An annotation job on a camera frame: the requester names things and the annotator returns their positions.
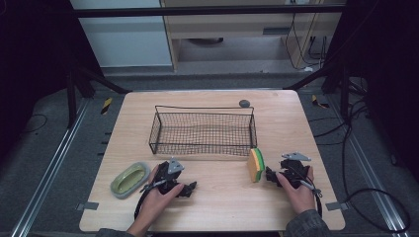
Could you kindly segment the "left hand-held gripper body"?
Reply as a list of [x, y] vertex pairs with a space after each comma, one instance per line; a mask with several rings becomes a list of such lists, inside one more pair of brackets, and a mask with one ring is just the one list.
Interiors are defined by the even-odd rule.
[[153, 187], [162, 195], [170, 192], [177, 186], [177, 178], [185, 167], [174, 157], [158, 165], [158, 170], [153, 179]]

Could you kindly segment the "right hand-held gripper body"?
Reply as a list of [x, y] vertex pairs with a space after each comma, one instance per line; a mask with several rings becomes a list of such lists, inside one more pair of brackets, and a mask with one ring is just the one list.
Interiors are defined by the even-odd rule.
[[307, 178], [309, 167], [302, 164], [302, 161], [310, 161], [310, 158], [299, 152], [286, 153], [282, 157], [284, 158], [280, 162], [282, 174], [292, 187], [297, 189], [300, 185], [304, 185], [311, 189], [312, 185]]

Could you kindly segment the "yellow and green sponge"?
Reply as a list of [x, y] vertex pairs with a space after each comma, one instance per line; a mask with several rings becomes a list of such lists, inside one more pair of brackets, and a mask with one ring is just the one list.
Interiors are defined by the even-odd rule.
[[258, 183], [261, 179], [261, 175], [265, 170], [265, 162], [261, 151], [258, 148], [252, 148], [249, 152], [247, 160], [247, 168], [251, 181]]

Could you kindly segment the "black wire mesh basket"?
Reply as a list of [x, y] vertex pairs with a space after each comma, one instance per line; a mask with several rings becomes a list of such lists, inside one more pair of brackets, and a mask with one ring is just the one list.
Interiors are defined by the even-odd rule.
[[246, 156], [257, 146], [254, 108], [156, 106], [148, 144], [153, 154]]

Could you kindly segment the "person's right hand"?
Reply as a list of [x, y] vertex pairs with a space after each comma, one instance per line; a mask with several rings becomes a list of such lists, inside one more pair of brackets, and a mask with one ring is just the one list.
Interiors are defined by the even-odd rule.
[[305, 186], [299, 186], [295, 189], [288, 179], [281, 173], [277, 173], [277, 178], [287, 194], [293, 211], [296, 214], [302, 214], [307, 210], [316, 210], [316, 203], [313, 191]]

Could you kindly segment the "person's left hand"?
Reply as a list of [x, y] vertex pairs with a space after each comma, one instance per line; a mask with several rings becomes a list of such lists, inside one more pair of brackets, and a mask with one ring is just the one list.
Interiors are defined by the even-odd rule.
[[135, 224], [140, 229], [148, 229], [183, 188], [183, 184], [177, 184], [165, 195], [162, 195], [157, 188], [150, 190], [141, 205]]

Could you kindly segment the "grey tape piece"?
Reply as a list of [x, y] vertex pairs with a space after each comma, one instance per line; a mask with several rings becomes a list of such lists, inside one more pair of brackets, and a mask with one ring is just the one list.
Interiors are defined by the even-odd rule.
[[76, 205], [75, 209], [79, 210], [79, 211], [82, 211], [82, 210], [85, 210], [85, 209], [97, 210], [98, 206], [99, 206], [99, 204], [97, 202], [87, 201], [87, 202], [83, 202], [83, 203], [78, 203]]
[[347, 210], [349, 208], [349, 205], [347, 205], [345, 202], [341, 203], [341, 202], [329, 202], [326, 203], [326, 208], [328, 211], [332, 211], [332, 210]]

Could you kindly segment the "yellow and black tape strip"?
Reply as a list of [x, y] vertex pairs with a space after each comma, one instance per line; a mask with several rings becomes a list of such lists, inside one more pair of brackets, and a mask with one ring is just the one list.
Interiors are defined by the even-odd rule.
[[109, 110], [109, 107], [112, 103], [112, 100], [113, 100], [113, 98], [107, 98], [105, 100], [104, 105], [101, 108], [101, 112], [100, 112], [101, 115], [105, 115], [107, 113], [107, 111]]
[[312, 95], [311, 101], [315, 106], [318, 106], [323, 109], [329, 108], [329, 103], [327, 98], [324, 95]]

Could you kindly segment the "black metal stand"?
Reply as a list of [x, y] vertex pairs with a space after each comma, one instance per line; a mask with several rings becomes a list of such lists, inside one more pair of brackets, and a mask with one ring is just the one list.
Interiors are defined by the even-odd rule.
[[102, 84], [118, 94], [130, 93], [130, 90], [108, 81], [104, 76], [96, 74], [91, 70], [83, 67], [71, 67], [66, 75], [68, 128], [72, 127], [77, 119], [76, 91], [79, 91], [83, 98], [92, 98], [96, 93], [90, 83], [91, 80]]
[[346, 119], [349, 116], [350, 74], [348, 68], [343, 63], [326, 63], [322, 68], [306, 76], [301, 81], [285, 87], [285, 90], [299, 90], [303, 86], [321, 77], [325, 78], [321, 86], [321, 91], [323, 93], [332, 94], [337, 88], [340, 89], [340, 114]]

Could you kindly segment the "dark curtain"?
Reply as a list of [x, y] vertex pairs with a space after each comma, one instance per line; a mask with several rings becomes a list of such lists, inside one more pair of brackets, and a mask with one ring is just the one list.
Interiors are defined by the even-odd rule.
[[419, 0], [346, 0], [329, 53], [368, 82], [393, 154], [419, 184]]
[[48, 14], [72, 8], [70, 0], [0, 0], [0, 167], [9, 162], [35, 103], [66, 87], [54, 34], [82, 67], [102, 73], [79, 20]]

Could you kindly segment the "white cabinet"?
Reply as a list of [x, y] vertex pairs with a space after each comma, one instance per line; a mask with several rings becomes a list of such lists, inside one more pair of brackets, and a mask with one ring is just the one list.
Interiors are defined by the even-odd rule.
[[[70, 0], [75, 10], [159, 8], [159, 0]], [[166, 29], [157, 17], [80, 18], [102, 68], [171, 66]]]

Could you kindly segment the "light wooden desk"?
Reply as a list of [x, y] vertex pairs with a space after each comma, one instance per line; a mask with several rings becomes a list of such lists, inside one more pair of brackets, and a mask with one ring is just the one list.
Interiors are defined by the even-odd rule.
[[[331, 5], [346, 0], [159, 0], [163, 7]], [[303, 64], [312, 38], [332, 37], [339, 13], [166, 16], [172, 63], [178, 65], [182, 40], [282, 36], [293, 66]]]

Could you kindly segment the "aluminium floor rail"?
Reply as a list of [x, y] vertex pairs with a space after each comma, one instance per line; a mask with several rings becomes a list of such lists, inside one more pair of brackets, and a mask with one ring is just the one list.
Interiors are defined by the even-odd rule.
[[411, 237], [407, 230], [407, 221], [404, 221], [397, 211], [394, 200], [389, 194], [384, 193], [383, 184], [368, 161], [359, 140], [355, 134], [349, 134], [348, 131], [349, 128], [345, 128], [345, 138], [343, 142], [344, 149], [351, 149], [354, 159], [357, 162], [368, 187], [371, 189], [372, 196], [375, 199], [387, 228], [392, 231], [393, 237]]
[[90, 99], [82, 99], [80, 106], [76, 111], [76, 119], [69, 128], [66, 129], [58, 147], [56, 148], [43, 176], [40, 180], [32, 198], [30, 199], [25, 211], [14, 226], [10, 237], [27, 237], [43, 202], [49, 193], [50, 187], [57, 176], [62, 162], [65, 160], [67, 152], [74, 140], [74, 137], [86, 115], [90, 105]]

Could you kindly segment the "black horizontal frame bar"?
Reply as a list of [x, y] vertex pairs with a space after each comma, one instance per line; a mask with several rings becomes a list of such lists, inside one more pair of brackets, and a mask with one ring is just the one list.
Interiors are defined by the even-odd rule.
[[107, 17], [154, 17], [198, 15], [243, 15], [243, 14], [296, 14], [339, 13], [346, 10], [345, 4], [331, 5], [251, 5], [251, 6], [202, 6], [169, 8], [85, 9], [70, 12], [78, 18]]

